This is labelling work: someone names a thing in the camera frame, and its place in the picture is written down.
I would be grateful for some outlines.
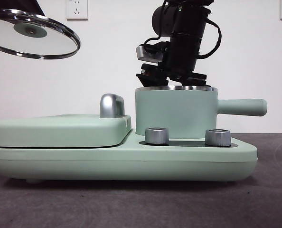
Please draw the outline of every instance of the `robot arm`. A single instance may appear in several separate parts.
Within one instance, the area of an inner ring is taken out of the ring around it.
[[[193,71],[197,59],[211,56],[221,43],[221,30],[207,18],[211,11],[204,7],[213,2],[214,0],[164,0],[163,5],[156,9],[152,25],[158,37],[150,38],[137,47],[139,60],[158,63],[157,66],[143,64],[141,74],[137,74],[145,87],[166,86],[167,78],[181,82],[183,86],[207,86],[207,76]],[[219,39],[211,52],[200,56],[199,49],[207,23],[218,28]],[[161,37],[170,37],[170,41],[148,44]]]

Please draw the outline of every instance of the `cable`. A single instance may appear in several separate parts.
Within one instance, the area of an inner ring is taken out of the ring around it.
[[[198,59],[205,59],[205,58],[210,57],[212,54],[214,54],[217,51],[217,49],[220,47],[220,44],[221,44],[222,33],[221,33],[220,27],[216,23],[212,22],[208,18],[206,19],[206,21],[207,21],[208,24],[213,25],[213,26],[215,26],[218,29],[219,37],[218,37],[218,41],[216,43],[216,46],[213,48],[213,50],[211,50],[209,53],[207,53],[205,55],[199,55]]]
[[[164,2],[163,2],[163,4],[162,4],[162,8],[161,8],[160,20],[159,20],[159,35],[158,35],[158,37],[149,38],[149,39],[147,39],[147,40],[144,42],[144,49],[145,49],[145,50],[146,50],[146,44],[147,44],[148,42],[150,42],[151,40],[159,40],[159,39],[161,38],[161,35],[162,35],[162,22],[163,22],[163,11],[164,11],[166,2],[167,2],[167,0],[164,0]]]

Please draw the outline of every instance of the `mint green pot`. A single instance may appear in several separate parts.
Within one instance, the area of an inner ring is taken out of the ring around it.
[[[159,86],[136,90],[136,133],[148,127],[165,127],[173,139],[204,138],[216,129],[218,114],[263,116],[263,99],[218,100],[216,88],[204,86]]]

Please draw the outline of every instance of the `stainless steel rim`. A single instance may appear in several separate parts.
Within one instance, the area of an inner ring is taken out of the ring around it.
[[[218,90],[213,87],[208,86],[181,86],[181,85],[168,85],[168,86],[151,86],[151,87],[142,87],[136,89],[138,91],[150,91],[150,90],[200,90],[200,91],[211,91],[217,92]]]
[[[79,36],[72,31],[67,26],[59,23],[56,20],[52,20],[50,18],[44,17],[42,15],[25,12],[17,9],[2,9],[0,11],[0,19],[1,20],[10,20],[10,21],[22,21],[27,23],[34,23],[36,25],[41,25],[43,27],[47,27],[53,30],[56,30],[65,36],[69,37],[77,46],[77,49],[71,53],[61,54],[61,55],[37,55],[37,54],[31,54],[31,53],[24,53],[19,52],[15,50],[11,50],[5,47],[0,46],[0,51],[20,56],[20,57],[26,57],[26,58],[35,58],[35,59],[62,59],[73,56],[75,53],[78,52],[78,50],[81,47],[81,41]]]

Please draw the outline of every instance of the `gray table surface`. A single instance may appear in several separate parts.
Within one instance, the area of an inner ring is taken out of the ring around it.
[[[0,175],[0,228],[282,228],[282,134],[234,134],[258,148],[237,182],[46,181]]]

